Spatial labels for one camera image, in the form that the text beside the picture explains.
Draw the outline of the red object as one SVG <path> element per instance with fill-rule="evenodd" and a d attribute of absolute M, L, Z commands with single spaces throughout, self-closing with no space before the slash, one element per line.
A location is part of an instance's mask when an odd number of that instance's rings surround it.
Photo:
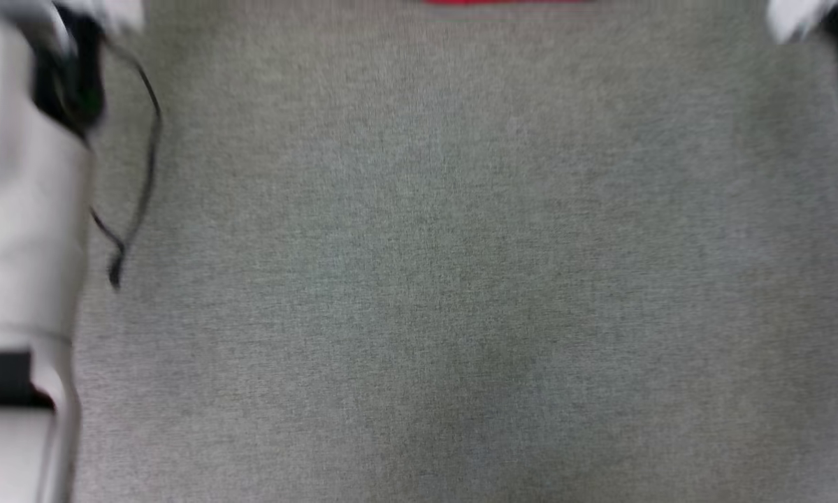
<path fill-rule="evenodd" d="M 525 3 L 586 3 L 595 0 L 421 0 L 423 3 L 444 4 L 445 6 L 486 6 L 487 4 L 525 4 Z"/>

